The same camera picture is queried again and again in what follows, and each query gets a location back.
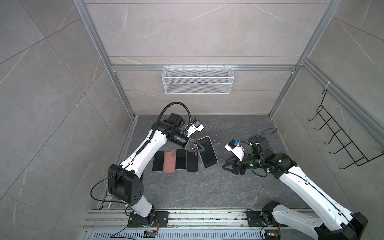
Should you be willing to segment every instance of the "smartphone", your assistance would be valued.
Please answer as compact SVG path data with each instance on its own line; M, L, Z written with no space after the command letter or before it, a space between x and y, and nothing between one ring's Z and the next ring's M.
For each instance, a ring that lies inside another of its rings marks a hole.
M217 163L215 150L212 146L211 139L207 137L200 138L199 143L205 148L203 152L199 152L204 167L210 167Z
M164 154L164 173L173 173L176 170L176 152L165 152Z
M176 150L176 169L187 168L187 151L184 149Z
M187 172L197 172L199 170L199 157L197 152L187 152Z
M157 151L155 153L155 156L153 156L152 171L153 172L163 171L163 165L164 165L164 151Z

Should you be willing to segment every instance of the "robotic arm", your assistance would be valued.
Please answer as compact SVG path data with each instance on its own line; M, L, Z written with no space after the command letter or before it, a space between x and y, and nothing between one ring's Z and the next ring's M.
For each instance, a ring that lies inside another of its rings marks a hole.
M351 240L361 238L368 223L361 213L353 214L337 203L309 179L288 155L274 154L265 137L252 137L248 142L252 150L252 154L248 155L244 154L239 142L234 139L225 146L234 155L225 161L223 169L236 175L239 173L244 175L246 169L262 168L266 174L271 173L276 179L294 190L318 215L318 217L311 217L272 201L262 211L265 225L285 224L314 239Z
M184 119L180 115L172 113L167 120L159 121L165 110L173 104L184 106L188 112L189 123L184 130L180 130L184 125ZM155 216L155 207L143 196L144 186L140 181L146 165L167 141L173 142L189 152L204 151L204 147L199 142L189 137L192 133L201 131L203 128L203 125L196 118L191 120L189 111L184 104L170 103L160 113L147 137L135 152L119 166L112 164L109 167L109 193L126 202L143 226L150 226Z

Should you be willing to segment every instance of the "pink smartphone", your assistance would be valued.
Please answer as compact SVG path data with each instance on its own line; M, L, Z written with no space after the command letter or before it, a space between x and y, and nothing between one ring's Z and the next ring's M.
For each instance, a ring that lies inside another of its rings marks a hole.
M212 146L211 139L206 136L200 138L199 143L205 148L203 152L199 152L201 161L203 162L204 167L210 167L217 163L217 158L215 154L215 150Z
M164 154L164 173L173 173L176 170L176 152L165 152Z

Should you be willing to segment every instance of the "wire mesh basket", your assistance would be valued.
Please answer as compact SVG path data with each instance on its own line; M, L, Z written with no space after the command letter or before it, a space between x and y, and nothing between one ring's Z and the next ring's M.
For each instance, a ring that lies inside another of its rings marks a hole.
M233 71L224 66L165 67L161 78L166 94L230 93Z

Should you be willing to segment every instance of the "black flexible hose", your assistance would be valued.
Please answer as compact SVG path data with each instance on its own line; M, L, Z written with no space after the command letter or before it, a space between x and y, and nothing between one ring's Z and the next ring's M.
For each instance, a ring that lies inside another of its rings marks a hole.
M151 135L149 136L149 139L152 139L153 135L155 135L155 130L156 130L156 128L157 128L157 125L159 124L160 119L161 119L161 117L163 116L163 114L165 113L165 111L166 111L170 106L175 105L175 104L179 104L179 105L183 106L183 107L186 109L187 113L188 113L189 122L192 121L191 113L189 112L187 106L186 106L184 103L181 103L181 102L172 102L172 103L168 104L168 105L163 109L163 111L161 111L161 113L160 113L160 115L158 116L158 118L157 118L155 124L153 125L152 133L151 133Z

